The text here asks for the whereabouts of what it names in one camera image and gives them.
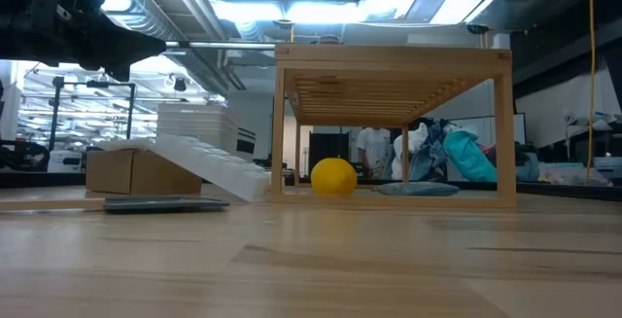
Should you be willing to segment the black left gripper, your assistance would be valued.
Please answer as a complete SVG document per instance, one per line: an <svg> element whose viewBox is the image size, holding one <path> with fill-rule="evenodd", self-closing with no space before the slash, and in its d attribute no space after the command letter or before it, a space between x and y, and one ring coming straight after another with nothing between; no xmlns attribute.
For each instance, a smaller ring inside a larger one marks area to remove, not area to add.
<svg viewBox="0 0 622 318"><path fill-rule="evenodd" d="M97 0L1 0L1 57L10 60L79 63L86 59L88 28ZM160 55L163 40L100 16L94 28L94 57L105 73L128 82L132 64Z"/></svg>

